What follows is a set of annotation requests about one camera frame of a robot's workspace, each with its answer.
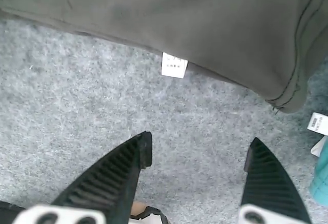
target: teal object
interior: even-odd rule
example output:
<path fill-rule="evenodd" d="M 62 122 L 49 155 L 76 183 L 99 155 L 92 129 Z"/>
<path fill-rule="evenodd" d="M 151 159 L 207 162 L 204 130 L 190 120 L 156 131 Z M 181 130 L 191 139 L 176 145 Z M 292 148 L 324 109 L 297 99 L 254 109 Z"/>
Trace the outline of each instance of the teal object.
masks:
<path fill-rule="evenodd" d="M 320 157 L 315 167 L 314 179 L 310 185 L 310 193 L 314 200 L 328 206 L 328 142 L 322 148 Z"/>

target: white label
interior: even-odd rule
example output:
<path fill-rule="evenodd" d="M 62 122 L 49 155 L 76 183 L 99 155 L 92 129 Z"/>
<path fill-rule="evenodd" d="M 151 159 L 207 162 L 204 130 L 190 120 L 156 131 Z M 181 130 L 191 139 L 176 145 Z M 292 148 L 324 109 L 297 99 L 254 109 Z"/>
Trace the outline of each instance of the white label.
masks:
<path fill-rule="evenodd" d="M 324 136 L 319 142 L 317 142 L 311 149 L 311 154 L 317 157 L 320 156 L 322 148 L 327 140 L 327 136 Z"/>
<path fill-rule="evenodd" d="M 164 52 L 161 74 L 175 78 L 183 78 L 185 76 L 187 64 L 187 60 L 177 58 Z"/>
<path fill-rule="evenodd" d="M 328 116 L 313 113 L 307 129 L 328 136 Z"/>

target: fabric tag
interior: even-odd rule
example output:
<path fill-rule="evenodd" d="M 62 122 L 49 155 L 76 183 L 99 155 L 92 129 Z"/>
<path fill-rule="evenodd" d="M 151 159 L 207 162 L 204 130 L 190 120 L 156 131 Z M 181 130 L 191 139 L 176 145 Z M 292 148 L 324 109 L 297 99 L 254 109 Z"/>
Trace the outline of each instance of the fabric tag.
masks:
<path fill-rule="evenodd" d="M 307 129 L 328 136 L 328 116 L 313 113 Z"/>
<path fill-rule="evenodd" d="M 183 78 L 185 76 L 187 64 L 187 60 L 183 60 L 164 52 L 162 57 L 161 74 L 175 78 Z"/>
<path fill-rule="evenodd" d="M 311 154 L 317 157 L 320 156 L 324 143 L 326 142 L 327 136 L 324 136 L 319 142 L 317 142 L 311 149 Z"/>

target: stitching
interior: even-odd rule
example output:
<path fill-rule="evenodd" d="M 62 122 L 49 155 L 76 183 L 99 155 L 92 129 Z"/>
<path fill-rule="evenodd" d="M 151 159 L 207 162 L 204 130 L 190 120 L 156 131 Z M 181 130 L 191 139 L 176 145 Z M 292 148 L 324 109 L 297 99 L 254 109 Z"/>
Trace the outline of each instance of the stitching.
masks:
<path fill-rule="evenodd" d="M 321 31 L 320 33 L 315 37 L 315 39 L 313 40 L 310 48 L 314 45 L 315 41 L 317 40 L 318 37 L 320 37 L 320 35 L 328 28 L 328 25 L 326 25 Z M 296 86 L 298 86 L 298 81 L 299 81 L 299 73 L 298 73 L 298 76 L 297 76 L 297 84 Z M 282 105 L 280 106 L 277 106 L 277 108 L 282 108 L 284 105 L 288 104 L 294 97 L 294 94 L 299 91 L 299 88 L 296 88 L 291 96 L 291 98 L 289 98 L 286 102 L 284 102 Z"/>
<path fill-rule="evenodd" d="M 298 22 L 297 22 L 296 30 L 295 30 L 295 33 L 294 33 L 294 48 L 295 48 L 295 59 L 294 59 L 294 62 L 295 62 L 295 65 L 294 65 L 294 69 L 293 69 L 293 72 L 292 72 L 292 74 L 291 74 L 291 77 L 290 77 L 290 79 L 288 80 L 288 82 L 287 82 L 287 84 L 286 84 L 284 90 L 283 90 L 282 93 L 280 94 L 280 96 L 277 97 L 277 98 L 275 98 L 275 99 L 269 99 L 268 101 L 276 101 L 277 99 L 280 99 L 280 98 L 284 95 L 284 93 L 285 93 L 287 87 L 289 86 L 290 82 L 292 81 L 292 78 L 293 78 L 293 76 L 294 76 L 294 74 L 295 74 L 295 71 L 296 71 L 296 62 L 297 62 L 297 57 L 298 57 L 298 46 L 297 46 L 297 43 L 296 43 L 297 31 L 298 31 L 298 29 L 299 29 L 299 26 L 300 26 L 301 20 L 303 19 L 303 16 L 304 16 L 306 10 L 308 9 L 308 7 L 310 6 L 311 2 L 312 2 L 312 0 L 309 0 L 308 3 L 307 3 L 307 5 L 306 5 L 305 8 L 303 9 L 303 11 L 302 11 L 302 13 L 301 13 L 301 16 L 300 16 L 300 18 L 299 18 L 299 20 L 298 20 Z"/>
<path fill-rule="evenodd" d="M 310 20 L 311 20 L 311 19 L 315 16 L 315 14 L 318 13 L 318 11 L 321 9 L 321 7 L 322 7 L 322 5 L 323 5 L 323 2 L 324 2 L 324 0 L 321 0 L 318 9 L 316 9 L 316 10 L 311 14 L 309 20 L 306 22 L 306 24 L 305 24 L 305 26 L 304 26 L 304 28 L 303 28 L 303 30 L 302 30 L 302 32 L 301 32 L 301 34 L 304 33 L 306 27 L 307 27 L 307 26 L 309 25 L 309 23 L 310 23 Z M 326 28 L 327 28 L 327 25 L 326 25 L 326 26 L 325 26 L 325 27 L 319 32 L 319 34 L 314 38 L 314 40 L 312 41 L 312 43 L 311 43 L 309 49 L 313 46 L 313 44 L 314 44 L 314 42 L 316 41 L 316 39 L 317 39 L 318 37 L 320 37 L 320 35 L 323 33 L 323 31 L 324 31 Z M 296 86 L 298 86 L 298 82 L 299 82 L 299 72 L 298 72 L 298 75 L 297 75 Z M 296 93 L 297 91 L 299 91 L 299 88 L 295 88 L 295 90 L 293 91 L 292 96 L 291 96 L 291 97 L 290 97 L 285 103 L 283 103 L 282 105 L 278 106 L 278 108 L 281 108 L 282 106 L 284 106 L 284 105 L 286 105 L 287 103 L 289 103 L 289 102 L 293 99 L 293 97 L 294 97 L 294 95 L 295 95 L 295 93 Z"/>

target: grey carpet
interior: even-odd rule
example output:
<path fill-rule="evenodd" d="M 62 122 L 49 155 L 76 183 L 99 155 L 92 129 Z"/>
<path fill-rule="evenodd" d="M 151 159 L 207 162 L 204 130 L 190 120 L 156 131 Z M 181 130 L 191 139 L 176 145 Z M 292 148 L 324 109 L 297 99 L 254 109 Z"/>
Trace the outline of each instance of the grey carpet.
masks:
<path fill-rule="evenodd" d="M 308 186 L 320 135 L 306 126 L 328 114 L 328 62 L 298 113 L 275 114 L 250 90 L 188 71 L 160 75 L 161 59 L 104 40 L 25 22 L 0 22 L 0 199 L 24 207 L 53 200 L 116 145 L 153 133 L 153 166 L 136 198 L 172 223 L 236 223 L 257 136 L 276 154 L 314 223 L 328 208 Z"/>

